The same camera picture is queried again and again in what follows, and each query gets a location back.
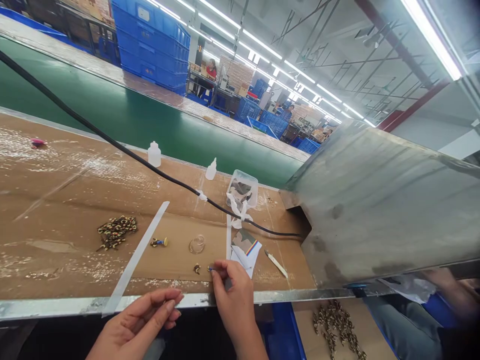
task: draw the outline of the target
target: black cable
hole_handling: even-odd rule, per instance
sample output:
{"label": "black cable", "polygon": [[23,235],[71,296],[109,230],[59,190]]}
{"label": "black cable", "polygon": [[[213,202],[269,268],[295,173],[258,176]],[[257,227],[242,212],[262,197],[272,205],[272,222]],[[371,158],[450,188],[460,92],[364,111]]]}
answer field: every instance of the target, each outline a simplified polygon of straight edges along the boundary
{"label": "black cable", "polygon": [[[7,65],[10,69],[12,69],[14,72],[16,72],[18,75],[20,75],[22,78],[24,78],[26,81],[28,81],[30,84],[32,84],[35,88],[37,88],[38,90],[40,90],[41,93],[43,93],[47,98],[49,98],[51,101],[53,101],[55,103],[55,105],[57,105],[60,109],[62,109],[64,112],[66,112],[68,115],[70,115],[72,118],[74,118],[75,120],[77,120],[79,123],[81,123],[82,125],[86,126],[87,128],[89,128],[90,130],[92,130],[95,134],[97,134],[98,136],[100,136],[102,139],[104,139],[105,141],[107,141],[108,143],[112,144],[114,147],[116,147],[118,150],[120,150],[121,152],[127,154],[128,156],[134,158],[135,160],[137,160],[139,163],[142,163],[143,165],[145,165],[147,168],[149,168],[150,170],[152,170],[154,173],[160,175],[161,177],[167,179],[168,181],[171,181],[172,183],[175,183],[177,185],[180,185],[182,188],[185,188],[187,190],[190,190],[192,193],[194,193],[195,195],[199,196],[200,193],[198,191],[196,191],[193,187],[191,187],[190,185],[187,185],[186,183],[184,182],[181,182],[180,180],[177,180],[176,178],[174,177],[171,177],[169,175],[167,175],[166,173],[164,173],[163,171],[157,169],[156,167],[154,167],[153,165],[151,165],[148,161],[145,161],[144,159],[142,159],[140,156],[138,156],[137,154],[135,154],[133,151],[130,151],[129,149],[127,149],[125,146],[121,145],[120,143],[118,143],[117,141],[115,141],[114,139],[112,139],[110,136],[108,136],[107,134],[105,134],[103,131],[101,131],[99,128],[97,128],[95,125],[93,125],[92,123],[90,123],[87,119],[85,119],[84,117],[82,117],[81,115],[79,115],[78,113],[76,113],[75,111],[73,111],[67,104],[65,104],[62,100],[60,100],[53,92],[51,92],[45,85],[43,85],[40,81],[38,81],[33,75],[31,75],[28,71],[26,71],[23,67],[21,67],[20,65],[18,65],[15,61],[13,61],[10,57],[8,57],[3,51],[0,50],[0,61],[2,61],[3,63],[5,63],[5,65]],[[238,215],[235,215],[233,212],[221,207],[220,205],[218,205],[216,202],[210,200],[209,198],[207,199],[208,203],[213,205],[214,207],[216,207],[218,210],[220,211],[223,211],[224,213],[234,217],[234,218],[237,218],[237,219],[240,219],[240,216]],[[264,228],[263,226],[260,226],[256,223],[254,223],[253,221],[251,220],[248,220],[248,219],[245,219],[244,220],[246,223],[249,223],[249,224],[252,224],[253,226],[255,226],[256,228],[259,228],[260,230],[263,230],[264,232],[267,232],[269,234],[272,234],[272,235],[278,235],[278,236],[295,236],[295,237],[303,237],[303,235],[301,234],[297,234],[297,233],[289,233],[289,232],[276,232],[276,231],[272,231],[272,230],[269,230],[267,228]]]}

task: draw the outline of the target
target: person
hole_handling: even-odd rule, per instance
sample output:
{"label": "person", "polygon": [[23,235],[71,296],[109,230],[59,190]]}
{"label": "person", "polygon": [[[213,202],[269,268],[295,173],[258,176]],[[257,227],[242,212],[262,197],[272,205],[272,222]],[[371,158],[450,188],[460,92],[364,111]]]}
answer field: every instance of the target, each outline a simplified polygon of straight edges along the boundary
{"label": "person", "polygon": [[293,109],[295,109],[295,105],[291,104],[288,109],[284,110],[280,115],[279,117],[283,120],[285,120],[286,122],[290,120],[290,118],[292,117],[292,111]]}
{"label": "person", "polygon": [[398,294],[364,297],[396,356],[402,360],[477,359],[478,295],[457,281],[446,267],[427,270],[422,275],[439,289],[458,318],[459,327],[441,326],[420,304]]}
{"label": "person", "polygon": [[[217,260],[214,264],[211,276],[216,305],[237,358],[268,360],[255,322],[252,280],[239,262]],[[231,283],[228,290],[224,286],[227,279]],[[175,288],[138,298],[105,324],[86,360],[142,360],[160,330],[176,326],[181,313],[175,306],[183,298]]]}
{"label": "person", "polygon": [[[207,77],[210,80],[216,81],[216,79],[217,79],[217,66],[216,66],[216,63],[215,63],[214,59],[210,59],[210,61],[208,62],[208,66],[206,67],[206,73],[207,73]],[[199,98],[202,97],[202,95],[205,93],[206,89],[213,89],[213,87],[214,87],[211,83],[209,83],[208,81],[206,81],[204,79],[198,79],[198,84],[200,85],[199,86],[200,89],[198,90],[198,97]]]}

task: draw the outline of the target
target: ceiling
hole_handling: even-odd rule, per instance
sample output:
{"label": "ceiling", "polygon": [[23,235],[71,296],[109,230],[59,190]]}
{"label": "ceiling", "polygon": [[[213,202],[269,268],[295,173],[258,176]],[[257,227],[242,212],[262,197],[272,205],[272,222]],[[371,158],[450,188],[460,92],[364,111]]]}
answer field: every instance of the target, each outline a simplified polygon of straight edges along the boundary
{"label": "ceiling", "polygon": [[[232,34],[237,33],[237,29],[201,2],[184,1]],[[195,27],[199,24],[200,19],[175,0],[160,2],[168,5],[186,22],[190,21]],[[246,0],[208,2],[240,23]],[[373,14],[367,11],[367,15],[365,7],[369,5],[374,11]],[[381,23],[387,25],[385,28],[374,28],[369,36],[355,38],[361,29],[367,31],[373,27],[373,22],[377,27]],[[406,110],[428,91],[427,87],[447,77],[400,1],[250,0],[243,27],[374,124],[395,109]],[[244,34],[240,34],[240,40],[279,63],[277,58]],[[242,57],[248,56],[248,51],[241,46],[237,52]],[[269,74],[274,70],[262,60],[259,67]],[[292,72],[285,64],[282,68]],[[282,74],[279,79],[291,87],[295,85],[295,81],[288,82],[289,79]],[[335,102],[301,75],[298,81]],[[309,99],[314,97],[306,90],[302,94]],[[335,113],[328,105],[325,109]]]}

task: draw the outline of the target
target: fingernail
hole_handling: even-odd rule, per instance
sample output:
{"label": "fingernail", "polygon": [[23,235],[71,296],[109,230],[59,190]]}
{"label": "fingernail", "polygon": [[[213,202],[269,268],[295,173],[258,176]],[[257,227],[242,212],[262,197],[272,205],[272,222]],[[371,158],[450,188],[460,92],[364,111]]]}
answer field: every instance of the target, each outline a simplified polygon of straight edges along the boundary
{"label": "fingernail", "polygon": [[167,311],[171,312],[175,307],[175,300],[170,300],[169,302],[166,303],[166,309]]}

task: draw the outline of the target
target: green conveyor belt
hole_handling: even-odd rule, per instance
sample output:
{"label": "green conveyor belt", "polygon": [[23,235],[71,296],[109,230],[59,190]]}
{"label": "green conveyor belt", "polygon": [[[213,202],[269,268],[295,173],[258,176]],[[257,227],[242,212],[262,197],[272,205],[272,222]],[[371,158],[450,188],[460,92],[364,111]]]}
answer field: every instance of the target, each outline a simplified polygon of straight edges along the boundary
{"label": "green conveyor belt", "polygon": [[[76,112],[114,139],[232,174],[242,170],[261,184],[281,188],[302,165],[278,151],[118,86],[21,44],[0,37],[0,49]],[[0,62],[0,106],[88,131]]]}

